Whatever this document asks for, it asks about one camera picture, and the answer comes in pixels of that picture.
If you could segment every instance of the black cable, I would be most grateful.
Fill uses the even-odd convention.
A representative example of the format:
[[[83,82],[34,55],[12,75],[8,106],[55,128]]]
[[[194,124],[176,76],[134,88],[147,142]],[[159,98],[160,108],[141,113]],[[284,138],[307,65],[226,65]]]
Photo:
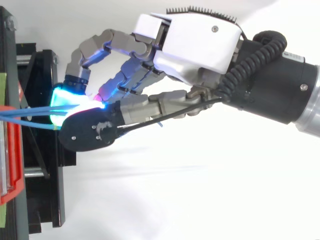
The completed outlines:
[[[239,24],[236,23],[235,25],[236,25],[238,28],[240,28],[240,30],[241,30],[241,37],[243,38],[243,40],[247,40],[248,38],[247,38],[245,32],[244,32],[244,31],[242,30],[242,28],[239,26]]]
[[[280,57],[287,47],[286,38],[276,31],[258,33],[254,36],[253,41],[260,42],[263,46],[224,75],[214,91],[216,96],[230,101],[239,84],[249,79],[263,66]]]
[[[126,134],[126,133],[128,133],[128,132],[130,132],[132,130],[140,129],[140,128],[143,128],[143,127],[146,127],[146,126],[149,126],[149,125],[152,125],[152,124],[157,124],[159,122],[175,118],[175,117],[177,117],[179,115],[186,114],[188,112],[191,112],[192,110],[195,110],[195,109],[198,109],[198,108],[202,108],[202,107],[205,107],[207,105],[221,103],[222,101],[223,101],[222,98],[215,98],[215,99],[203,101],[203,102],[188,106],[188,107],[186,107],[184,109],[181,109],[179,111],[170,113],[168,115],[164,115],[164,116],[155,118],[155,119],[150,120],[150,121],[138,123],[138,124],[133,125],[133,126],[119,127],[118,128],[118,135],[122,136],[122,135],[124,135],[124,134]]]

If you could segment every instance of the glowing object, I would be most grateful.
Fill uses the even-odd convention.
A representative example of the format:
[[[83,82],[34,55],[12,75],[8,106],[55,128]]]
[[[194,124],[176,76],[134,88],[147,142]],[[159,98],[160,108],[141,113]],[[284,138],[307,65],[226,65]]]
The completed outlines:
[[[67,113],[65,116],[50,115],[51,122],[54,125],[59,127],[61,127],[64,120],[72,114],[89,110],[89,109],[94,109],[94,108],[101,108],[101,109],[105,108],[105,105],[100,101],[91,100],[86,95],[74,94],[69,91],[63,90],[59,87],[56,87],[52,93],[50,106],[54,107],[54,106],[64,106],[64,105],[78,105],[78,106],[76,106],[73,109],[63,110],[63,112]]]

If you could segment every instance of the green tape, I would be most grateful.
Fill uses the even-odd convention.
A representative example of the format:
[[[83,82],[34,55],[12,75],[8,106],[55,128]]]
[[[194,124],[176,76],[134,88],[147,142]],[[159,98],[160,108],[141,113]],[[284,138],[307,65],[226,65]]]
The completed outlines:
[[[5,105],[7,74],[0,73],[0,105]],[[6,226],[7,204],[0,205],[0,228]]]
[[[0,205],[0,229],[6,226],[7,204]]]
[[[0,105],[5,105],[7,74],[0,73]]]

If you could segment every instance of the black plastic housing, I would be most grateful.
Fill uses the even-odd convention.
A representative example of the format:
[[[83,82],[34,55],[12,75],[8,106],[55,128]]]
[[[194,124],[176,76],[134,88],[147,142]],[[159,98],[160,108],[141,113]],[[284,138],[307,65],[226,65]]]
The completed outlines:
[[[235,63],[254,53],[263,45],[244,40]],[[303,113],[314,85],[318,68],[298,60],[281,56],[261,68],[241,83],[226,104],[283,124],[295,122]],[[306,91],[300,89],[308,86]]]

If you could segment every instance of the black metal frame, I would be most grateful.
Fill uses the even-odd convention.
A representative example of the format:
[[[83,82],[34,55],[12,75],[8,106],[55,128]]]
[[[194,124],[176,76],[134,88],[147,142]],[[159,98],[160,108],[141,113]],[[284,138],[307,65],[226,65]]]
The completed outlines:
[[[7,73],[5,103],[16,108],[48,106],[58,83],[55,53],[36,52],[35,43],[16,45],[15,32],[5,26],[8,16],[11,14],[0,6],[0,73]],[[31,55],[28,65],[17,66],[17,54]],[[51,123],[49,117],[33,117],[32,121]],[[24,167],[40,167],[43,177],[26,178],[25,189],[7,204],[1,240],[28,240],[29,234],[41,233],[41,223],[52,222],[56,228],[65,222],[62,167],[75,166],[76,153],[66,150],[58,135],[58,131],[22,127]]]
[[[0,6],[0,73],[6,73],[5,104],[19,108],[18,72],[15,33],[6,29],[11,14]],[[26,190],[7,203],[5,228],[0,228],[1,240],[28,240]]]
[[[31,108],[48,106],[53,87],[58,83],[57,65],[52,50],[36,52],[36,44],[17,44],[17,55],[31,55],[29,64],[19,65],[19,81]],[[50,124],[48,116],[33,117],[33,122]],[[65,222],[62,167],[76,165],[76,153],[59,142],[58,132],[22,127],[24,167],[41,167],[44,177],[26,178],[29,233],[41,233],[41,223],[54,228]]]

